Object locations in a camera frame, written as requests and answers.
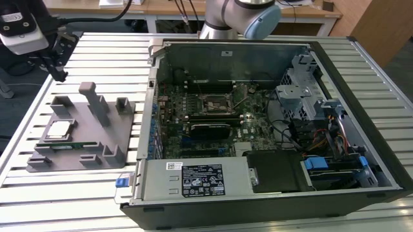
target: desk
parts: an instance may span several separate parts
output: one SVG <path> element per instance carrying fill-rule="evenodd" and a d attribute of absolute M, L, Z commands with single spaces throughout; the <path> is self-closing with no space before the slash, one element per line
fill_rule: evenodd
<path fill-rule="evenodd" d="M 102 17 L 110 18 L 122 12 L 122 8 L 101 9 L 99 0 L 43 0 L 51 13 L 61 14 L 62 17 Z M 189 19 L 196 20 L 194 11 L 188 1 L 184 1 Z M 321 0 L 316 0 L 316 5 L 321 5 Z M 206 4 L 194 2 L 194 7 L 200 15 L 200 20 L 205 20 Z M 283 23 L 312 23 L 321 24 L 319 36 L 328 36 L 337 19 L 343 17 L 341 12 L 319 10 L 311 6 L 296 7 L 297 20 L 295 20 L 293 8 L 283 9 Z M 145 19 L 150 33 L 157 33 L 157 20 L 181 20 L 180 11 L 174 1 L 146 0 L 144 5 L 133 5 L 123 19 Z"/>
<path fill-rule="evenodd" d="M 149 82 L 149 44 L 156 38 L 196 38 L 188 34 L 86 33 L 67 63 L 67 81 L 47 78 L 14 138 L 0 157 L 0 232 L 10 231 L 113 231 L 145 232 L 115 204 L 115 180 L 134 172 L 140 143 L 144 102 Z M 271 36 L 268 40 L 297 40 Z M 327 51 L 363 107 L 385 137 L 401 163 L 413 176 L 413 107 L 395 83 L 357 43 L 345 38 L 300 37 L 317 40 Z M 57 95 L 74 102 L 86 101 L 77 90 L 81 82 L 94 81 L 98 94 L 107 101 L 129 97 L 137 103 L 127 166 L 121 169 L 29 173 L 27 161 L 54 112 L 50 103 Z M 336 96 L 333 87 L 327 88 Z M 129 196 L 129 189 L 121 196 Z M 193 232 L 355 232 L 412 231 L 413 200 L 368 206 L 345 217 L 309 218 L 202 229 Z"/>

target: barcode sticker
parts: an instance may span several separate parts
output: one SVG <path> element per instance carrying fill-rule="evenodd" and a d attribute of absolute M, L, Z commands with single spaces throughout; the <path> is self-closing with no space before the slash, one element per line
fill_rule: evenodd
<path fill-rule="evenodd" d="M 182 162 L 169 162 L 168 170 L 182 170 Z"/>

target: sticker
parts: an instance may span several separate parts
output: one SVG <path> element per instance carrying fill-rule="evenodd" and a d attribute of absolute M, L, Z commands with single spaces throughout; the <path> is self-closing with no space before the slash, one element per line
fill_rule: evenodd
<path fill-rule="evenodd" d="M 181 170 L 182 169 L 182 162 L 169 162 L 168 163 L 168 170 Z"/>
<path fill-rule="evenodd" d="M 18 12 L 18 13 L 2 15 L 2 18 L 3 18 L 3 21 L 6 23 L 10 23 L 10 22 L 17 22 L 17 21 L 22 20 L 23 15 L 22 15 L 21 12 Z"/>
<path fill-rule="evenodd" d="M 184 197 L 224 196 L 225 194 L 225 176 L 221 164 L 182 166 Z"/>
<path fill-rule="evenodd" d="M 232 57 L 233 56 L 233 52 L 232 51 L 224 51 L 224 52 L 221 52 L 221 56 L 222 57 Z"/>
<path fill-rule="evenodd" d="M 73 146 L 53 146 L 53 150 L 73 150 Z"/>

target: cable on desk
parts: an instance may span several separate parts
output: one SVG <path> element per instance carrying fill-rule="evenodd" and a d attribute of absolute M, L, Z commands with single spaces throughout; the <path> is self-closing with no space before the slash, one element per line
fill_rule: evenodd
<path fill-rule="evenodd" d="M 293 23 L 293 27 L 292 27 L 292 35 L 295 35 L 295 26 L 297 23 L 297 14 L 296 14 L 296 6 L 303 6 L 303 4 L 292 4 L 291 2 L 285 1 L 288 4 L 284 4 L 283 2 L 280 2 L 280 0 L 277 0 L 277 2 L 284 5 L 284 6 L 292 6 L 293 7 L 293 11 L 295 11 L 295 23 Z"/>
<path fill-rule="evenodd" d="M 129 4 L 126 8 L 123 9 L 122 13 L 115 18 L 70 18 L 70 19 L 63 18 L 61 19 L 61 26 L 67 25 L 70 23 L 78 23 L 78 22 L 115 22 L 129 12 L 130 7 L 132 7 L 132 0 L 129 0 Z"/>
<path fill-rule="evenodd" d="M 184 5 L 182 0 L 180 0 L 180 1 L 181 1 L 181 5 L 182 5 L 182 11 L 184 11 L 184 14 L 185 14 L 185 16 L 186 16 L 186 18 L 188 18 L 186 6 Z"/>
<path fill-rule="evenodd" d="M 193 0 L 189 0 L 189 2 L 192 4 L 193 11 L 194 11 L 196 18 L 197 18 L 198 31 L 201 31 L 201 22 L 200 22 L 198 14 L 197 14 L 196 7 L 194 7 L 194 4 L 193 4 Z"/>

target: motherboard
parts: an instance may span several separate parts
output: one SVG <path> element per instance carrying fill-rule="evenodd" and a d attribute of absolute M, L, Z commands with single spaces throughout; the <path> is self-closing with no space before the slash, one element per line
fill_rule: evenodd
<path fill-rule="evenodd" d="M 254 83 L 160 85 L 164 159 L 233 157 L 276 149 L 271 90 Z"/>

